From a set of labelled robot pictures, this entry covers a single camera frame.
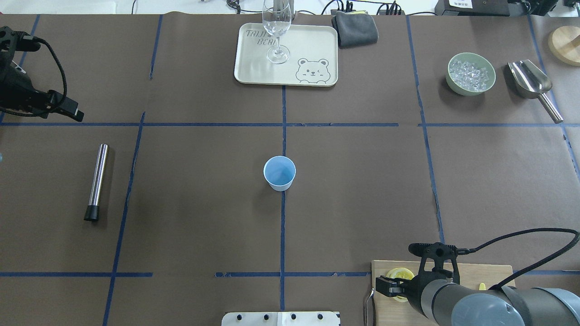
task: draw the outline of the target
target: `bowl of ice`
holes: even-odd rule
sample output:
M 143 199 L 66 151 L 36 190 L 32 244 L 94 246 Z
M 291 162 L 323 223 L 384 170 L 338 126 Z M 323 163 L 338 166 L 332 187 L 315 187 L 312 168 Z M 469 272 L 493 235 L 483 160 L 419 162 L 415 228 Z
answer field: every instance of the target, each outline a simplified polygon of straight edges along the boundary
M 473 96 L 489 90 L 494 85 L 495 71 L 484 57 L 463 52 L 449 60 L 445 78 L 455 93 Z

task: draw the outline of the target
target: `scoop handle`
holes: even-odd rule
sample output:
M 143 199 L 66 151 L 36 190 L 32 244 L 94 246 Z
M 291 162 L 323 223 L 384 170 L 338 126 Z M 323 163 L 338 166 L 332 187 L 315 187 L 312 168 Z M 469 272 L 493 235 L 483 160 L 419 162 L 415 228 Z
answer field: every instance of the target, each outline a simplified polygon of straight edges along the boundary
M 552 103 L 550 98 L 547 96 L 547 93 L 541 93 L 538 96 L 538 100 L 540 100 L 540 102 L 546 109 L 546 112 L 548 112 L 550 118 L 552 118 L 555 124 L 559 124 L 562 121 L 564 121 L 562 115 L 560 114 L 560 112 L 558 112 L 558 109 L 554 106 L 554 103 Z

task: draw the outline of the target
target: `metal scoop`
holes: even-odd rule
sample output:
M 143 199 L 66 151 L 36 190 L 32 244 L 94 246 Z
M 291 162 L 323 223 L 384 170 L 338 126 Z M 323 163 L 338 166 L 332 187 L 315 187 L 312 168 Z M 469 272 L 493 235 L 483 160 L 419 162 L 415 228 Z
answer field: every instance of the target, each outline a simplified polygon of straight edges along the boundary
M 526 99 L 538 99 L 555 124 L 564 119 L 546 94 L 552 89 L 552 81 L 536 65 L 529 60 L 521 60 L 507 64 L 516 80 L 516 88 Z

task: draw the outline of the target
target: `blue cup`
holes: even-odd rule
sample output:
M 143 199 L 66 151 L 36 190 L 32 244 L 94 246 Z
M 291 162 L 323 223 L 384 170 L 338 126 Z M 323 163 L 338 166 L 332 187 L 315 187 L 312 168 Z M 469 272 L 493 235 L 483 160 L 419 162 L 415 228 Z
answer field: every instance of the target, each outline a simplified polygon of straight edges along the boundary
M 264 164 L 264 178 L 275 191 L 290 188 L 295 176 L 296 166 L 286 156 L 274 156 Z

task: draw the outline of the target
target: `gray cloth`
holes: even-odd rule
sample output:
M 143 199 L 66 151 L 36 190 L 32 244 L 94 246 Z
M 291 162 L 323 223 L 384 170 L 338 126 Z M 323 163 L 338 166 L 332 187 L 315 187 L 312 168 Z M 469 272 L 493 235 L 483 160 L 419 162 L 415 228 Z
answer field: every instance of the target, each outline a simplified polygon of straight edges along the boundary
M 375 20 L 365 13 L 337 12 L 332 16 L 332 26 L 338 33 L 338 46 L 341 48 L 373 44 L 379 39 Z

